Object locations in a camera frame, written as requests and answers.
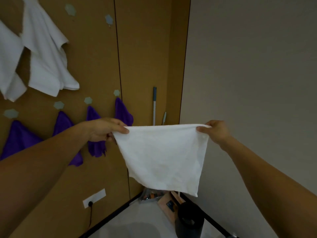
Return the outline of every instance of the electrical outlet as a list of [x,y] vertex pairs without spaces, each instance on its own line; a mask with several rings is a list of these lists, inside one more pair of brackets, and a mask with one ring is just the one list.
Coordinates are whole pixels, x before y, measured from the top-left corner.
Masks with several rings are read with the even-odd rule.
[[88,197],[87,199],[83,200],[82,202],[84,204],[85,209],[87,207],[89,207],[88,206],[89,201],[92,201],[93,203],[95,203],[105,196],[106,196],[106,191],[105,191],[105,189],[102,189],[101,191],[99,191],[99,192],[93,194],[92,196]]

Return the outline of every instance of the gray floor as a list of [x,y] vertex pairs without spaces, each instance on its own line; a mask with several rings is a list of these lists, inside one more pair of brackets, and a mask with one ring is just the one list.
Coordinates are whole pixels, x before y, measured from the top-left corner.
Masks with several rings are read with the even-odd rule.
[[[174,227],[156,202],[131,204],[90,238],[177,238]],[[206,220],[201,238],[224,236]]]

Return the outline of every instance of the forearm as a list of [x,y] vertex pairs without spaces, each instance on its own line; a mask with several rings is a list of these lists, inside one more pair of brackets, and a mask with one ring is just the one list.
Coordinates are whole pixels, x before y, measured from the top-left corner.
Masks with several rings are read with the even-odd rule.
[[1,162],[1,237],[9,236],[46,196],[88,139],[89,129],[81,123]]
[[236,165],[255,204],[279,237],[317,234],[317,197],[236,139],[221,148]]

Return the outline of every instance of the clear plastic bag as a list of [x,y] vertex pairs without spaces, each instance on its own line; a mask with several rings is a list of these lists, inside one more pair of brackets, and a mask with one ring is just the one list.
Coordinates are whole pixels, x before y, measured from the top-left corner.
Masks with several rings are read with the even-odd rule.
[[156,201],[163,197],[168,191],[166,190],[157,190],[157,189],[150,189],[144,188],[142,195],[139,198],[140,202],[149,202],[149,201]]

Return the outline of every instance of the purple cloth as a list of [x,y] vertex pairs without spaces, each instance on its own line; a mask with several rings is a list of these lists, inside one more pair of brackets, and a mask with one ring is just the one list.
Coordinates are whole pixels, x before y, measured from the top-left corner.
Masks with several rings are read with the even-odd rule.
[[116,114],[114,118],[121,120],[128,126],[132,126],[133,124],[133,116],[128,112],[120,98],[116,99]]
[[[95,120],[100,118],[101,117],[96,112],[96,110],[93,107],[88,106],[86,120],[90,121],[90,120]],[[102,156],[102,154],[106,156],[106,151],[107,151],[106,142],[105,141],[99,141],[99,142],[88,141],[88,151],[91,154],[91,156],[100,157]]]
[[0,160],[3,160],[10,155],[29,148],[43,140],[29,131],[20,121],[14,120],[11,124],[9,136],[4,145]]
[[[63,112],[59,111],[56,123],[54,126],[54,132],[53,136],[59,134],[60,132],[63,132],[64,130],[73,127],[73,122],[69,119],[69,117]],[[69,163],[69,165],[74,165],[76,167],[82,165],[84,163],[84,160],[81,156],[81,153],[78,152],[76,156],[72,159],[72,161]]]

